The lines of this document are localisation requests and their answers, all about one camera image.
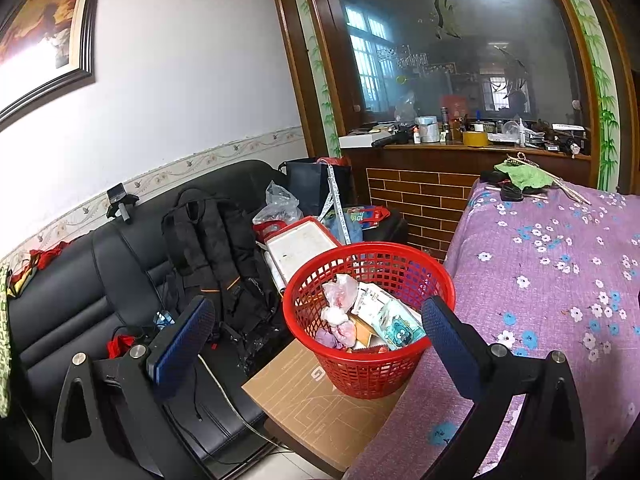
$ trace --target measuring tape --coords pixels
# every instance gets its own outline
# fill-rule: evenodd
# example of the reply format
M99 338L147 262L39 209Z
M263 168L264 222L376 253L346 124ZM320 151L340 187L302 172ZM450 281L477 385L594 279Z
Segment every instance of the measuring tape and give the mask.
M320 162L321 164L326 164L328 169L328 180L329 180L329 194L326 196L326 201L324 202L324 206L322 207L322 212L318 217L318 221L322 222L326 214L332 208L335 207L335 216L340 222L340 230L342 236L340 237L340 243L343 245L351 244L351 237L349 236L349 230L347 229L347 222L344 219L344 211L342 211L342 203L340 202L340 190L338 190L338 183L335 181L335 173L334 167L331 164L328 164L324 160Z

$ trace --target black leather sofa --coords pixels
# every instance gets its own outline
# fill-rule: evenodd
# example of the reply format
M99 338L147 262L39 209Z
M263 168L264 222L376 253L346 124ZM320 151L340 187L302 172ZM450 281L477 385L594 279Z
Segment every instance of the black leather sofa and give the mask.
M189 187L218 192L254 214L264 206L264 191L271 180L286 186L284 174L264 162L248 160L164 192L137 206L131 224L117 218L75 240L33 278L20 298L10 302L13 403L5 424L30 461L38 457L38 447L22 409L50 450L60 390L73 355L84 352L94 360L106 358L106 343L117 327L150 324L161 310L162 286L171 269L160 222L178 194ZM405 242L407 229L406 221L393 212L379 228L365 231L365 239ZM247 377L238 367L235 347L223 341L202 354L245 420L261 426L265 415L241 388ZM206 373L188 375L170 407L178 422L202 444L204 449L183 430L219 478L239 473L248 461L268 450L235 417ZM126 413L119 417L126 428ZM143 454L138 459L145 463ZM50 477L44 456L36 467Z

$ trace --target red plastic basket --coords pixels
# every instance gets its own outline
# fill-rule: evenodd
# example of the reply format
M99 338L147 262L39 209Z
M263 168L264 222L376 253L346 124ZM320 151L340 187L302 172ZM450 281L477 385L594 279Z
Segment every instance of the red plastic basket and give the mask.
M428 338L382 354L355 354L327 348L314 336L327 306L322 284L336 274L375 283L407 306L420 312L427 298L439 295L454 309L456 293L447 271L434 258L409 246L363 242L331 249L302 266L284 293L284 316L291 333L316 357L332 383L359 399L377 399L396 391L414 371Z

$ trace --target bed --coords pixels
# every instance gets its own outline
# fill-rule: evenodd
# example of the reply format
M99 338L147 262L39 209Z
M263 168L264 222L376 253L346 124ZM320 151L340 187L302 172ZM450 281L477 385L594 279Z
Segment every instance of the bed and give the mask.
M588 478L610 461L640 410L640 197L575 187L502 202L476 182L447 253L456 314L515 354L567 355L580 397ZM524 397L515 397L479 473L494 468ZM433 350L347 479L419 479L471 408ZM402 442L398 447L390 442Z

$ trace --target black backpack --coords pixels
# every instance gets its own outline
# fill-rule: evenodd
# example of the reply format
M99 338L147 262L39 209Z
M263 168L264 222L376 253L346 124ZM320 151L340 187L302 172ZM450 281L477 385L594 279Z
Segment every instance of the black backpack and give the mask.
M254 375L292 336L251 220L228 198L187 189L162 218L162 236L174 267L168 303L180 312L194 296L210 299L216 310L210 342L228 336L245 373Z

